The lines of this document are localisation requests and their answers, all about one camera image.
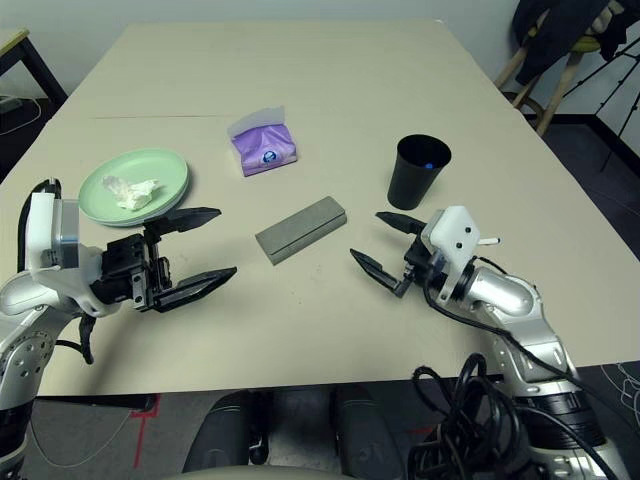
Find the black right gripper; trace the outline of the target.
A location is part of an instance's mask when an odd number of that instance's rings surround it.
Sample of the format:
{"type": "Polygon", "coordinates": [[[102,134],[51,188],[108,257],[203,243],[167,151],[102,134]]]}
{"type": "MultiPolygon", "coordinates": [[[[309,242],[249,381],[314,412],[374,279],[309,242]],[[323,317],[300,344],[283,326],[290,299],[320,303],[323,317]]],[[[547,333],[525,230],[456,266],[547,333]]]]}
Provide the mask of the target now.
{"type": "Polygon", "coordinates": [[[444,257],[439,251],[431,253],[421,239],[426,223],[408,215],[381,211],[377,218],[395,230],[415,234],[409,250],[404,255],[406,271],[401,279],[387,273],[383,266],[368,255],[350,250],[350,254],[362,270],[379,285],[396,297],[403,297],[412,283],[418,286],[442,286],[444,284],[444,257]]]}

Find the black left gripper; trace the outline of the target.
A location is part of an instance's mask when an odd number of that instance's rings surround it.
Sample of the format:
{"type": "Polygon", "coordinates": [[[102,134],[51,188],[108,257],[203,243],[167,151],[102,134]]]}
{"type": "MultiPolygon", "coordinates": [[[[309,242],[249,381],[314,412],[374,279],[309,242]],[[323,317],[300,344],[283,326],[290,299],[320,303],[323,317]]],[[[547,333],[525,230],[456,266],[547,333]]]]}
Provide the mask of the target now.
{"type": "Polygon", "coordinates": [[[237,268],[203,272],[172,287],[169,261],[159,255],[157,244],[163,235],[199,228],[221,214],[211,207],[171,210],[146,221],[142,234],[108,243],[92,293],[106,305],[131,300],[137,310],[152,307],[159,313],[206,297],[229,281],[237,268]]]}

